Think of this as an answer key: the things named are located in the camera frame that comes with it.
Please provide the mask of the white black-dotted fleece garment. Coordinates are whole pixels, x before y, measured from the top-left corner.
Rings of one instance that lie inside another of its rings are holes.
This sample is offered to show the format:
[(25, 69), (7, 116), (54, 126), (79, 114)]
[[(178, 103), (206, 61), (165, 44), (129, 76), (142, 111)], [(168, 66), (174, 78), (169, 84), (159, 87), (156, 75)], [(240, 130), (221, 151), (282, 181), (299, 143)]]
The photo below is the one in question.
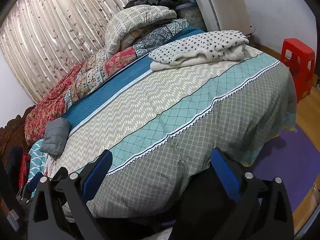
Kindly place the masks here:
[(216, 61), (239, 61), (245, 58), (249, 40), (237, 30), (210, 31), (164, 44), (149, 54), (150, 69), (195, 66)]

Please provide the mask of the teal white wave pillow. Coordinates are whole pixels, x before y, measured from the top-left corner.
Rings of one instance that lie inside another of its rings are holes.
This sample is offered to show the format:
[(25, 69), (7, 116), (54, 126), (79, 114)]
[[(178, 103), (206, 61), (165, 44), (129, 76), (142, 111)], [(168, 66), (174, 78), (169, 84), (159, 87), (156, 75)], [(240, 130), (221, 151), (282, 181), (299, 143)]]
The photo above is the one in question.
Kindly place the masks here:
[(43, 145), (43, 141), (44, 139), (40, 139), (37, 142), (35, 142), (29, 151), (30, 165), (28, 182), (31, 181), (38, 172), (45, 174), (45, 165), (48, 154), (40, 151), (40, 148)]

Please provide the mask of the wooden carved headboard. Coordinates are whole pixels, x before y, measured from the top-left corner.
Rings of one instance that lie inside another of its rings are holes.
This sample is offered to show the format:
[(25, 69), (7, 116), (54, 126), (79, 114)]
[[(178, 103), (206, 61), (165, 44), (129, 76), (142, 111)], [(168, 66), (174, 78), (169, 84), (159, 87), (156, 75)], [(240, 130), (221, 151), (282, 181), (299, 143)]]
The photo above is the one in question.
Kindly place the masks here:
[(27, 108), (22, 116), (17, 115), (16, 118), (7, 122), (5, 127), (0, 129), (0, 154), (4, 166), (7, 165), (9, 150), (14, 146), (21, 146), (24, 152), (30, 150), (25, 140), (24, 124), (27, 115), (35, 108), (35, 105)]

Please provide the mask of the purple floor mat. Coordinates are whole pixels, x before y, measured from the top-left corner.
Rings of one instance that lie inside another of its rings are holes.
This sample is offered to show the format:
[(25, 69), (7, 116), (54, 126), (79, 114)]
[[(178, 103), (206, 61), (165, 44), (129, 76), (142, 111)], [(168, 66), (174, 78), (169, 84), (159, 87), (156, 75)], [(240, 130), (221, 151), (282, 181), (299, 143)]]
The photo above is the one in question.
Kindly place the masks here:
[(249, 170), (259, 179), (280, 177), (295, 211), (319, 174), (319, 151), (296, 126), (265, 143)]

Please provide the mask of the grey folded puffer jacket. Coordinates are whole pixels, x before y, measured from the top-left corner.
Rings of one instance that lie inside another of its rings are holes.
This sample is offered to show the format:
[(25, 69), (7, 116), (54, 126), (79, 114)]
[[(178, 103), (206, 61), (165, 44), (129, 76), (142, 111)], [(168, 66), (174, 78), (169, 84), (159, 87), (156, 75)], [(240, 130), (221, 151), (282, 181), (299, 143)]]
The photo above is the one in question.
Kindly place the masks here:
[(65, 148), (70, 129), (69, 121), (62, 117), (48, 122), (40, 151), (49, 154), (51, 157), (60, 156)]

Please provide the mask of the red floral patchwork quilt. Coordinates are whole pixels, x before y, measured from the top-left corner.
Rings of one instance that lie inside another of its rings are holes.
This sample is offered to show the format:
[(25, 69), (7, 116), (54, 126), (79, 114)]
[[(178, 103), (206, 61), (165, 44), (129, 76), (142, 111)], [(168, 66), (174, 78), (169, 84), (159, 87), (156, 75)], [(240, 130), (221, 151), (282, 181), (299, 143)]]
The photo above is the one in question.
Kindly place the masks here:
[(120, 42), (120, 51), (107, 58), (106, 48), (98, 50), (89, 59), (74, 67), (27, 115), (24, 134), (29, 146), (44, 137), (45, 126), (64, 115), (74, 104), (97, 90), (114, 74), (165, 44), (183, 29), (189, 27), (185, 18), (164, 20), (126, 33)]

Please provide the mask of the patterned bedspread teal grey beige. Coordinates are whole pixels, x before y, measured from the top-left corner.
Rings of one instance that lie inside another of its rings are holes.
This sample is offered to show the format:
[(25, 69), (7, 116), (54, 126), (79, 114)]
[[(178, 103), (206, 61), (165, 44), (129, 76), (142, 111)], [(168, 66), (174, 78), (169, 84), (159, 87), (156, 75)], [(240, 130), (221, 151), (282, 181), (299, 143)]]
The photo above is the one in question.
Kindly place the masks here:
[(129, 218), (167, 209), (218, 147), (251, 166), (263, 145), (296, 122), (289, 69), (252, 47), (242, 62), (153, 72), (148, 56), (115, 75), (65, 114), (72, 130), (63, 154), (47, 161), (79, 172), (104, 151), (112, 165), (88, 208)]

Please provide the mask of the red plastic stool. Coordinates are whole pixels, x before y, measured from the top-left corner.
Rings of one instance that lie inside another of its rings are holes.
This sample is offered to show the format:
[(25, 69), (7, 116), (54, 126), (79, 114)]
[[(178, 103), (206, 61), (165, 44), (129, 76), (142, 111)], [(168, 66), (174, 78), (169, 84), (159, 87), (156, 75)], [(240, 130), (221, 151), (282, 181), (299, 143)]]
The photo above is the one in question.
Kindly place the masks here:
[(296, 38), (283, 41), (280, 61), (289, 68), (296, 90), (297, 103), (310, 94), (316, 55), (312, 48)]

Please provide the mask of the beige floral curtain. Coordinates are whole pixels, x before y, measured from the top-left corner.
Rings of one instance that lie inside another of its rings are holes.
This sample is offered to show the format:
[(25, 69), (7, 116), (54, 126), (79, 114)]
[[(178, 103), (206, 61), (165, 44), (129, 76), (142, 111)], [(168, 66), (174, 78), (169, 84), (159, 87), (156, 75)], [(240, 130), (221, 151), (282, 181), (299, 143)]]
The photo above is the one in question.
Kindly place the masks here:
[(129, 1), (17, 0), (1, 26), (1, 49), (31, 100), (105, 45), (108, 21)]

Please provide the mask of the beige checked folded quilt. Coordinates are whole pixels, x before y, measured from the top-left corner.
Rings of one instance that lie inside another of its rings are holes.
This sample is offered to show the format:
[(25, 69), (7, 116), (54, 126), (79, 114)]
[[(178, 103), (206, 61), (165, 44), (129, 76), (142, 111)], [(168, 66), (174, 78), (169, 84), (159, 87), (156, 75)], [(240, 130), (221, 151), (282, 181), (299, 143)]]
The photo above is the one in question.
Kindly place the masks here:
[(135, 5), (115, 14), (108, 22), (105, 33), (106, 56), (110, 59), (120, 51), (120, 43), (128, 33), (162, 20), (176, 19), (174, 10), (164, 6)]

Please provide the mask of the white air conditioner unit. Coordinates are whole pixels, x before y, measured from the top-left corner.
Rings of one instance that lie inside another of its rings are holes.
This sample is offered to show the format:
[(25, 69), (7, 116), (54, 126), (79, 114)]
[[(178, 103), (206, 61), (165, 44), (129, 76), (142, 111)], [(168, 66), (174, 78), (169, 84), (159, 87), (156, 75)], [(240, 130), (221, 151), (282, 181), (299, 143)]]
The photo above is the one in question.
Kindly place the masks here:
[(244, 0), (196, 0), (208, 31), (239, 30), (251, 35), (251, 22)]

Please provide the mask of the clear plastic storage box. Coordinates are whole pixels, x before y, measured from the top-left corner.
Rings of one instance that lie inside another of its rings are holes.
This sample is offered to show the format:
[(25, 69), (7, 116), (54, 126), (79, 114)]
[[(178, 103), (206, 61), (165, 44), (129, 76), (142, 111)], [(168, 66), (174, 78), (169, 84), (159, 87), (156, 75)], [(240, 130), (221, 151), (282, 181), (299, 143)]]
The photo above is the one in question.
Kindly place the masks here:
[(185, 18), (188, 20), (191, 27), (207, 31), (204, 19), (197, 3), (185, 3), (175, 8), (178, 18)]

